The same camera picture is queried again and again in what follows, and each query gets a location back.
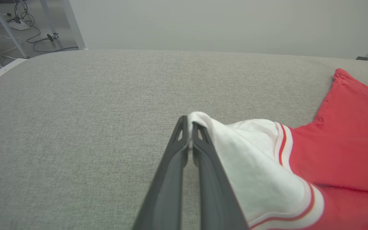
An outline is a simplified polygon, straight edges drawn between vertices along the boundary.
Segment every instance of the red stripe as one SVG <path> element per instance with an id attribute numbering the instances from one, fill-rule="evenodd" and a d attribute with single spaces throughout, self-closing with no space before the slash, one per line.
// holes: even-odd
<path id="1" fill-rule="evenodd" d="M 310 202 L 309 206 L 305 209 L 305 211 L 302 212 L 300 215 L 298 215 L 296 217 L 292 217 L 292 218 L 287 218 L 287 217 L 270 217 L 270 218 L 267 218 L 267 219 L 265 219 L 265 220 L 263 220 L 263 221 L 255 224 L 255 225 L 253 225 L 250 228 L 250 230 L 252 230 L 254 227 L 259 226 L 261 224 L 264 224 L 264 223 L 266 223 L 268 221 L 295 221 L 295 220 L 301 219 L 304 216 L 306 216 L 312 210 L 312 208 L 314 206 L 314 191 L 313 191 L 312 186 L 309 185 L 309 187 L 311 188 L 310 189 L 310 196 L 311 196 L 310 201 L 311 202 Z"/>
<path id="2" fill-rule="evenodd" d="M 285 147 L 285 144 L 286 144 L 286 132 L 285 132 L 285 128 L 283 128 L 283 125 L 280 124 L 280 126 L 282 127 L 282 131 L 283 131 L 283 140 L 282 140 L 282 144 L 280 145 L 280 150 L 279 150 L 279 163 L 281 164 L 281 166 L 283 166 L 282 153 L 283 153 L 283 148 Z"/>

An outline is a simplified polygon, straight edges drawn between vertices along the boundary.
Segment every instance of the cable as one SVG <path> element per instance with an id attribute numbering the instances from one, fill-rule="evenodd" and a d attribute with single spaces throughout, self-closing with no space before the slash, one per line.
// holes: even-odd
<path id="1" fill-rule="evenodd" d="M 2 52 L 0 52 L 0 58 L 1 58 L 0 64 L 3 64 L 3 57 L 11 58 L 11 59 L 13 59 L 13 60 L 16 60 L 16 59 L 17 59 L 17 58 L 11 57 L 11 56 L 2 55 L 3 53 L 9 52 L 9 51 L 13 51 L 14 49 L 16 49 L 16 47 L 11 48 L 11 49 L 6 50 L 6 51 L 2 51 Z"/>
<path id="2" fill-rule="evenodd" d="M 15 17 L 19 18 L 18 14 L 16 13 L 17 10 L 18 10 L 18 3 L 16 3 L 15 6 L 13 7 L 13 12 L 15 14 Z"/>
<path id="3" fill-rule="evenodd" d="M 37 35 L 35 35 L 35 36 L 33 36 L 33 37 L 30 37 L 30 38 L 28 38 L 26 41 L 28 42 L 28 43 L 35 43 L 35 42 L 38 42 L 38 41 L 29 41 L 29 40 L 31 40 L 31 39 L 33 39 L 33 38 L 35 38 L 35 37 L 37 37 L 38 35 L 40 35 L 41 34 L 41 31 L 36 27 L 36 26 L 32 26 L 33 28 L 35 28 L 35 29 L 37 29 L 38 31 L 39 31 L 39 33 L 37 34 Z"/>
<path id="4" fill-rule="evenodd" d="M 0 35 L 0 37 L 4 37 L 4 38 L 6 38 L 6 39 L 12 39 L 12 38 L 9 38 L 9 37 L 7 37 L 7 36 L 4 36 L 4 35 Z M 16 38 L 16 39 L 18 39 L 19 40 L 19 42 L 21 42 L 21 44 L 22 44 L 22 39 L 21 38 Z"/>
<path id="5" fill-rule="evenodd" d="M 29 26 L 33 26 L 35 24 L 35 18 L 32 16 L 32 14 L 28 13 L 28 11 L 21 13 L 21 19 L 24 19 L 27 15 L 32 17 L 32 20 L 25 21 L 25 23 Z"/>
<path id="6" fill-rule="evenodd" d="M 63 48 L 63 49 L 60 49 L 60 50 L 54 50 L 54 51 L 42 51 L 42 50 L 36 50 L 35 49 L 35 45 L 38 43 L 38 42 L 41 42 L 41 41 L 44 41 L 44 40 L 49 40 L 49 38 L 44 38 L 44 39 L 41 39 L 39 41 L 36 41 L 34 42 L 34 51 L 35 52 L 42 52 L 42 53 L 54 53 L 54 52 L 59 52 L 59 51 L 63 51 L 63 50 L 68 50 L 68 49 L 78 49 L 79 47 L 77 46 L 73 46 L 73 47 L 67 47 L 67 48 Z"/>
<path id="7" fill-rule="evenodd" d="M 25 3 L 25 6 L 27 7 L 25 12 L 28 12 L 28 4 L 26 3 L 26 1 L 23 1 L 23 3 Z"/>

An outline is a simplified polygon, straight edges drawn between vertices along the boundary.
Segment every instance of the striped trim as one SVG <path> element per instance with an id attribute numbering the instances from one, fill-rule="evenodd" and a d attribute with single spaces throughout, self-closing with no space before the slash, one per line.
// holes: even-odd
<path id="1" fill-rule="evenodd" d="M 292 153 L 293 138 L 290 129 L 287 126 L 275 122 L 279 131 L 278 141 L 275 146 L 276 160 L 288 171 L 292 172 L 289 159 Z"/>
<path id="2" fill-rule="evenodd" d="M 268 221 L 296 221 L 296 220 L 299 220 L 302 217 L 304 217 L 306 214 L 308 214 L 312 210 L 313 205 L 314 205 L 314 191 L 313 191 L 312 186 L 310 188 L 311 188 L 310 189 L 310 196 L 311 196 L 310 201 L 311 202 L 310 202 L 309 206 L 305 209 L 305 211 L 302 212 L 300 215 L 298 215 L 296 217 L 292 217 L 292 218 L 270 217 L 270 218 L 267 218 L 264 221 L 261 221 L 261 222 L 255 224 L 254 226 L 250 227 L 250 229 L 253 229 L 254 227 L 257 227 L 258 225 L 264 224 L 265 222 L 268 222 Z"/>
<path id="3" fill-rule="evenodd" d="M 287 126 L 275 122 L 279 136 L 275 145 L 274 157 L 281 166 L 292 172 L 289 159 L 292 153 L 293 139 L 292 133 Z M 314 224 L 323 214 L 324 199 L 321 192 L 313 185 L 301 179 L 308 189 L 310 202 L 307 207 L 299 215 L 290 215 L 289 217 L 268 217 L 258 223 L 250 223 L 250 230 L 266 230 L 266 229 L 297 229 L 304 228 Z"/>

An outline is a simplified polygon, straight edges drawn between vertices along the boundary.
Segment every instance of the power strip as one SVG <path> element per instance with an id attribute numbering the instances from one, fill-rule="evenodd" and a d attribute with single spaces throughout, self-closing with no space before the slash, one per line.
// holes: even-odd
<path id="1" fill-rule="evenodd" d="M 26 30 L 31 28 L 29 25 L 27 25 L 25 22 L 21 22 L 21 23 L 17 23 L 15 21 L 12 21 L 10 23 L 8 23 L 8 25 L 11 28 L 17 29 L 17 30 Z"/>

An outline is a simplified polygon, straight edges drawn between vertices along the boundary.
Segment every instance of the gray fabric surface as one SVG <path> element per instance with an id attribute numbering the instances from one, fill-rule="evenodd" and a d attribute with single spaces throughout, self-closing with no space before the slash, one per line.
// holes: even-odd
<path id="1" fill-rule="evenodd" d="M 0 77 L 0 229 L 128 229 L 180 115 L 225 124 L 312 121 L 336 68 L 368 62 L 267 54 L 102 50 L 35 57 Z M 198 229 L 198 177 L 183 229 Z"/>

